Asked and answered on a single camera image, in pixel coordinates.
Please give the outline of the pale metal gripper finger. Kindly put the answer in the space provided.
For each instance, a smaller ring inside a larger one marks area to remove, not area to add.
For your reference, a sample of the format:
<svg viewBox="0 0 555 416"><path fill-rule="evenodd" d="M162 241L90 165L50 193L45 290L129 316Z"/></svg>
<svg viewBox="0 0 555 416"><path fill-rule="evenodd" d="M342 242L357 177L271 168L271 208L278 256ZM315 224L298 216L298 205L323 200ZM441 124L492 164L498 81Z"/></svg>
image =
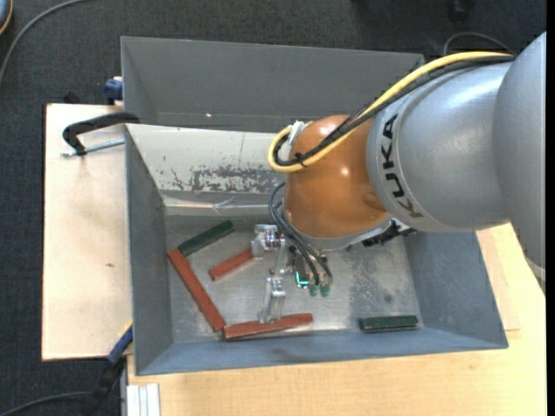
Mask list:
<svg viewBox="0 0 555 416"><path fill-rule="evenodd" d="M254 258L261 258L270 251L285 247L286 240L275 224L256 224L254 238L251 241L251 253Z"/></svg>
<svg viewBox="0 0 555 416"><path fill-rule="evenodd" d="M263 306L258 312L258 320L261 323L279 320L283 314L285 299L284 278L269 276L266 279Z"/></svg>

